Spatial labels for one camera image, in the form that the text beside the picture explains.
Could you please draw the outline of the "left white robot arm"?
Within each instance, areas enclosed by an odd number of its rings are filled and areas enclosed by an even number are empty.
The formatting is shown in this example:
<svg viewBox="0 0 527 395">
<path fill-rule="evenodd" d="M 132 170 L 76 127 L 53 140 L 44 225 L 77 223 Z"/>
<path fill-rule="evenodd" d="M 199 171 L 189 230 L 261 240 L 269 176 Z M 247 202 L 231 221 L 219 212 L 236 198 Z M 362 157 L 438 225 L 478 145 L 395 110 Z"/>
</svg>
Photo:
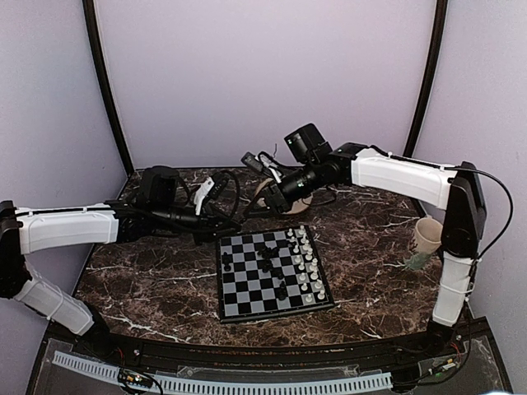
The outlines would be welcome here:
<svg viewBox="0 0 527 395">
<path fill-rule="evenodd" d="M 220 170 L 191 190 L 175 168 L 157 165 L 143 171 L 138 190 L 126 199 L 84 207 L 17 208 L 1 203 L 1 297 L 64 326 L 83 338 L 99 359 L 116 352 L 105 320 L 95 308 L 66 294 L 26 261 L 45 249 L 81 244 L 121 244 L 144 237 L 191 234 L 196 244 L 211 242 L 238 231 L 234 216 L 240 202 L 225 213 L 213 202 L 229 182 L 240 183 L 234 173 Z"/>
</svg>

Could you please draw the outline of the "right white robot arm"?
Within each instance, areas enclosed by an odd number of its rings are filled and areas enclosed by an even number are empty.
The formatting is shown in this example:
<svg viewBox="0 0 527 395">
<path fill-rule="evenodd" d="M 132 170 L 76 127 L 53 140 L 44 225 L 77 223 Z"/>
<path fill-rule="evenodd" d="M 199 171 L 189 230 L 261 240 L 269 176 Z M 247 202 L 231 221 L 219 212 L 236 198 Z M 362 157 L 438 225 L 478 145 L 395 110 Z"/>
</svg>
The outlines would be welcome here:
<svg viewBox="0 0 527 395">
<path fill-rule="evenodd" d="M 420 349 L 439 356 L 450 346 L 453 327 L 461 313 L 478 259 L 487 210 L 476 168 L 438 165 L 394 156 L 377 146 L 347 142 L 333 149 L 312 124 L 284 139 L 298 170 L 263 188 L 266 205 L 277 214 L 330 184 L 378 188 L 426 202 L 444 211 L 440 242 L 443 272 L 431 320 L 440 324 L 421 337 Z"/>
</svg>

